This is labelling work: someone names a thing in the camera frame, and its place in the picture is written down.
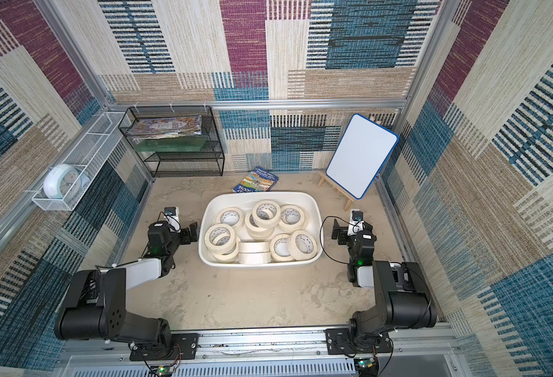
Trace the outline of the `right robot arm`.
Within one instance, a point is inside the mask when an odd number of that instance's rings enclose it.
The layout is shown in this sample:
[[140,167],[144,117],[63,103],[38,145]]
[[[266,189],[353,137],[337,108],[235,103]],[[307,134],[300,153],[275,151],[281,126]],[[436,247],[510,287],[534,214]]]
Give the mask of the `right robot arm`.
[[418,263],[373,259],[376,236],[366,222],[344,228],[334,221],[331,238],[347,246],[348,281],[373,290],[375,305],[354,313],[346,329],[325,331],[328,353],[350,358],[357,353],[391,352],[392,331],[435,326],[437,311]]

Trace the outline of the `masking tape roll nine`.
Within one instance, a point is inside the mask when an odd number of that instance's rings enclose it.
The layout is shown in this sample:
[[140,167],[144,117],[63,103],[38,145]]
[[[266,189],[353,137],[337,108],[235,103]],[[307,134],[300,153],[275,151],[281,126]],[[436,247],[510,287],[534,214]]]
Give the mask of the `masking tape roll nine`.
[[288,248],[289,234],[279,234],[270,241],[270,254],[272,262],[294,262]]

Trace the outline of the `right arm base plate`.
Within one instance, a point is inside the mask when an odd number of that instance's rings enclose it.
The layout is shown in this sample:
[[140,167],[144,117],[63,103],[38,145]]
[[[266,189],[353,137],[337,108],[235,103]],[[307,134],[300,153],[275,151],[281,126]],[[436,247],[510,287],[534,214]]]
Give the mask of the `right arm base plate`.
[[387,334],[352,335],[349,329],[327,328],[324,331],[329,355],[390,353],[394,350]]

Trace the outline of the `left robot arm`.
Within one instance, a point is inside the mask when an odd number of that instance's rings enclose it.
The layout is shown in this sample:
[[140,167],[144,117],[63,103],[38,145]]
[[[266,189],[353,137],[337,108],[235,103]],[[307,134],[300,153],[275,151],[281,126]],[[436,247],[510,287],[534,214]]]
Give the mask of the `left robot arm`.
[[198,334],[175,335],[165,319],[130,313],[126,296],[129,290],[168,275],[175,267],[177,249],[198,239],[195,222],[175,229],[168,221],[157,221],[148,227],[147,246],[135,262],[75,273],[59,308],[56,338],[122,342],[130,347],[130,361],[194,359]]

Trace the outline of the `masking tape roll ten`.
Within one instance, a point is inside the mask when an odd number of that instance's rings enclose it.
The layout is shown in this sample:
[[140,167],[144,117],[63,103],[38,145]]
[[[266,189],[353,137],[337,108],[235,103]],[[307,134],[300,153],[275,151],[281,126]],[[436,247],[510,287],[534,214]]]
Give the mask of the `masking tape roll ten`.
[[315,238],[304,230],[294,231],[289,236],[287,249],[295,261],[313,259],[318,252]]

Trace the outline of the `masking tape roll two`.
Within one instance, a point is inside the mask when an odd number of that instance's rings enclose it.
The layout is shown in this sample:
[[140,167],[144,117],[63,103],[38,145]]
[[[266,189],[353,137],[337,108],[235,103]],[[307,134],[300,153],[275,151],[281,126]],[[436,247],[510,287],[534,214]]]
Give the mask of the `masking tape roll two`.
[[256,203],[251,216],[257,227],[272,229],[279,224],[281,208],[280,205],[274,201],[263,200]]

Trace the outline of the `masking tape roll eight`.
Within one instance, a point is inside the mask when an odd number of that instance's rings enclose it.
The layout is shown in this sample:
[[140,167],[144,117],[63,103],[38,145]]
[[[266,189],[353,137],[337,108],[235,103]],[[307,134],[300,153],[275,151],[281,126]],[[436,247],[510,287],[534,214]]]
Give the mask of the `masking tape roll eight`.
[[241,265],[265,265],[272,261],[271,253],[239,254],[238,262]]

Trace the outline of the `masking tape roll four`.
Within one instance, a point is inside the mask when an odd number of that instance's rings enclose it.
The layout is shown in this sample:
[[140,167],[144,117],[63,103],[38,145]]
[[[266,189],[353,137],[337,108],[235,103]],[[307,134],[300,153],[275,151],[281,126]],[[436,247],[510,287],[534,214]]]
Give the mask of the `masking tape roll four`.
[[274,234],[273,228],[262,228],[256,225],[251,212],[245,216],[247,233],[254,240],[264,241],[270,239]]

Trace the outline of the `masking tape roll seven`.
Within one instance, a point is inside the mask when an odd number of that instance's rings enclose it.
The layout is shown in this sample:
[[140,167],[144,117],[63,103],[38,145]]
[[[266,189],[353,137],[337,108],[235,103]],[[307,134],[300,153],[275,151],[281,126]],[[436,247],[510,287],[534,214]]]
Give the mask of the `masking tape roll seven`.
[[270,253],[270,242],[240,242],[238,248],[240,254]]

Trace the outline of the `masking tape roll six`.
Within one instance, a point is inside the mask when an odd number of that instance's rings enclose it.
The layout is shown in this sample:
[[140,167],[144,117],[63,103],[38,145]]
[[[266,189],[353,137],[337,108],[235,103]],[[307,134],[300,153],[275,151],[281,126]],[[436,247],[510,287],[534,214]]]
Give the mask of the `masking tape roll six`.
[[221,263],[233,263],[238,260],[239,243],[236,241],[228,251],[213,251],[213,257]]

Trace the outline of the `masking tape roll five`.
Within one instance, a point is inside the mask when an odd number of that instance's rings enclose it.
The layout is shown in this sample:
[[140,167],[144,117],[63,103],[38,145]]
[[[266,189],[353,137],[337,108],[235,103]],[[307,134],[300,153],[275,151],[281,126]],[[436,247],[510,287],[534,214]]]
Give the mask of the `masking tape roll five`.
[[204,235],[207,249],[218,255],[231,254],[236,245],[236,232],[228,224],[216,224],[211,226]]

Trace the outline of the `masking tape roll one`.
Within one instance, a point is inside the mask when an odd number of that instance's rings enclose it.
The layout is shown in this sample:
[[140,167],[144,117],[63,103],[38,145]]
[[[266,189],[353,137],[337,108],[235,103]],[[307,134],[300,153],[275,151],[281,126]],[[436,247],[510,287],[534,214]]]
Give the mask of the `masking tape roll one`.
[[226,224],[233,229],[240,229],[245,225],[245,215],[238,207],[226,207],[216,217],[217,224]]

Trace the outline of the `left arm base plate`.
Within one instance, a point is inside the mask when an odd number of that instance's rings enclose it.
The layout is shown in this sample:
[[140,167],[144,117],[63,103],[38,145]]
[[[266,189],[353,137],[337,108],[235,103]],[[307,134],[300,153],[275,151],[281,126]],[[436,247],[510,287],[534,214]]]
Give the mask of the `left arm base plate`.
[[173,333],[171,340],[157,344],[136,343],[130,361],[191,361],[196,358],[199,333]]

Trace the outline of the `masking tape roll three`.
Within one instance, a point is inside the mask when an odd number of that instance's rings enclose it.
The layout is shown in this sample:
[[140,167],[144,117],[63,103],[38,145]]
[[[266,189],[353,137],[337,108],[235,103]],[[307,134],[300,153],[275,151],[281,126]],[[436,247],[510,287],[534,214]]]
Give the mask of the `masking tape roll three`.
[[284,205],[281,208],[279,227],[285,233],[291,234],[305,230],[307,226],[306,212],[299,206]]

